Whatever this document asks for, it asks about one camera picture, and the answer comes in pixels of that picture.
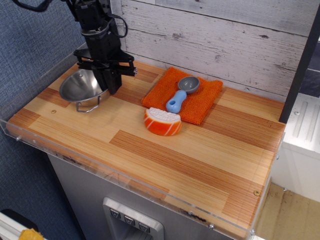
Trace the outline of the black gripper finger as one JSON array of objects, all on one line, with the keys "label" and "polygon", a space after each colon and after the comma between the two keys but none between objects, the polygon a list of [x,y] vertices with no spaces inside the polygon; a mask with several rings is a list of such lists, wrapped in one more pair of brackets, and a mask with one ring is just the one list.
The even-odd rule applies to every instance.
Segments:
[{"label": "black gripper finger", "polygon": [[94,74],[95,79],[97,80],[97,83],[98,83],[100,89],[102,91],[107,90],[108,89],[108,85],[107,85],[107,82],[105,80],[104,71],[101,70],[101,69],[93,68],[92,72]]},{"label": "black gripper finger", "polygon": [[105,69],[103,71],[104,81],[111,95],[114,95],[122,86],[122,77],[118,71],[114,69]]}]

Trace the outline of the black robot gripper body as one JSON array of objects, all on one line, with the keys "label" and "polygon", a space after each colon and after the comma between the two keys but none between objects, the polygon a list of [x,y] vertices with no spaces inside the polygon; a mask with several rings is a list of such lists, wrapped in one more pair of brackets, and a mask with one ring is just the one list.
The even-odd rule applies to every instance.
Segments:
[{"label": "black robot gripper body", "polygon": [[111,32],[89,34],[83,36],[87,48],[77,49],[73,54],[77,57],[78,66],[85,70],[111,70],[120,75],[135,76],[137,68],[134,57],[121,50],[119,37]]}]

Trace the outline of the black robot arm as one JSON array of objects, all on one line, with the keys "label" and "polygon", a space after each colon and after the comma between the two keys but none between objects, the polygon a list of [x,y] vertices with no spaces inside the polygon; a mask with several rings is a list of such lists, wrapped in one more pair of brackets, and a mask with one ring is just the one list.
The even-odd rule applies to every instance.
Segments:
[{"label": "black robot arm", "polygon": [[121,49],[120,39],[128,30],[120,35],[116,19],[123,18],[112,13],[109,0],[68,0],[67,5],[87,45],[73,52],[78,67],[92,71],[100,88],[114,95],[122,86],[122,75],[137,74],[134,57]]}]

